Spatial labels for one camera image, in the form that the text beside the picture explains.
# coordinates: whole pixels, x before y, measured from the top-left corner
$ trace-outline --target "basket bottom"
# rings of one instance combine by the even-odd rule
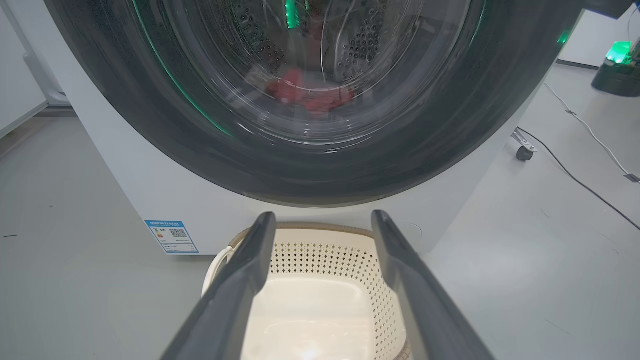
[[[359,282],[270,275],[254,298],[242,360],[371,360],[374,322]]]

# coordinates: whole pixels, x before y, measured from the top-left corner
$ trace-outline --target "door glass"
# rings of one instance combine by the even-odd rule
[[[224,117],[274,142],[321,147],[402,121],[428,96],[467,11],[466,1],[429,0],[163,4],[183,53],[226,104],[205,115],[214,125]]]

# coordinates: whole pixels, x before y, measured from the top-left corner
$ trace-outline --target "caster wheel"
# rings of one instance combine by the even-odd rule
[[[524,146],[521,146],[518,149],[518,152],[516,152],[516,159],[520,161],[531,160],[531,158],[533,158],[533,152],[527,150],[527,148]]]

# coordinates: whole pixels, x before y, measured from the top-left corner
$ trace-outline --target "white washing machine body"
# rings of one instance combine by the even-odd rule
[[[149,222],[181,222],[173,226],[185,228],[193,248],[164,245],[168,254],[217,254],[265,211],[274,212],[282,222],[323,222],[370,229],[374,209],[388,212],[417,252],[428,252],[486,174],[537,91],[536,88],[529,100],[468,156],[406,191],[336,208],[272,204],[211,183],[161,152],[116,111],[90,79],[42,0],[8,2],[140,218]],[[139,241],[162,243],[155,231]]]

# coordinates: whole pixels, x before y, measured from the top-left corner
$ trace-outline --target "washing machine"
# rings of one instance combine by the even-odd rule
[[[428,252],[518,124],[582,9],[628,8],[578,0],[7,3],[149,227],[140,241],[167,254],[217,254],[266,211],[278,221],[370,229],[374,209]]]

